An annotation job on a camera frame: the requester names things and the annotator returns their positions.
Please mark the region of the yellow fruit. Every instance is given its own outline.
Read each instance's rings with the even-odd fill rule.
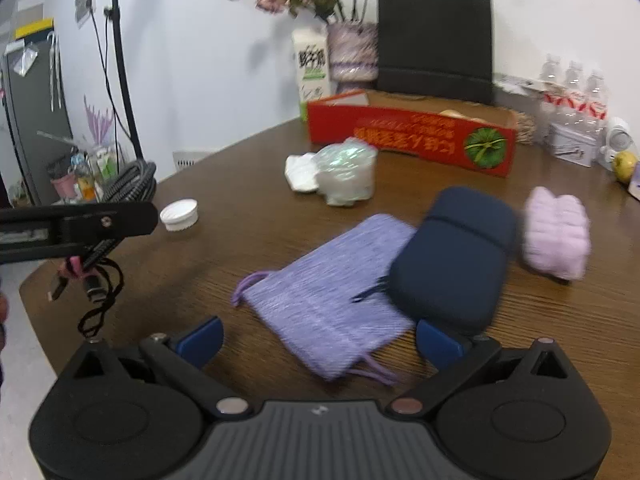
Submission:
[[[620,152],[613,159],[613,171],[616,178],[623,184],[628,184],[634,174],[638,158],[631,152]]]

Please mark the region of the floor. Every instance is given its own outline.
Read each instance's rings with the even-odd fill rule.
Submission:
[[[29,423],[55,380],[31,328],[18,291],[39,265],[0,266],[0,289],[9,301],[7,344],[0,355],[4,384],[0,390],[0,479],[41,480],[27,440]]]

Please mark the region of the vase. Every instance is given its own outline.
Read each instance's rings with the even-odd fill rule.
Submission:
[[[372,81],[340,81],[335,93],[340,95],[356,90],[373,90],[374,86],[375,84]]]
[[[331,79],[338,83],[378,78],[378,26],[338,22],[328,27]]]

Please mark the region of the white cloth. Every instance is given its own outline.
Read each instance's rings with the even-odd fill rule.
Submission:
[[[293,191],[310,193],[318,190],[316,174],[318,167],[313,161],[314,153],[290,155],[284,167],[284,176]]]

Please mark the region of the plastic bag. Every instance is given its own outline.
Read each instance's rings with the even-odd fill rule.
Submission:
[[[324,147],[314,156],[318,193],[335,206],[368,200],[373,196],[377,156],[376,148],[355,137]]]
[[[14,72],[22,77],[26,76],[37,57],[38,47],[34,43],[28,44],[22,51],[22,55],[18,58],[18,61],[14,63]]]

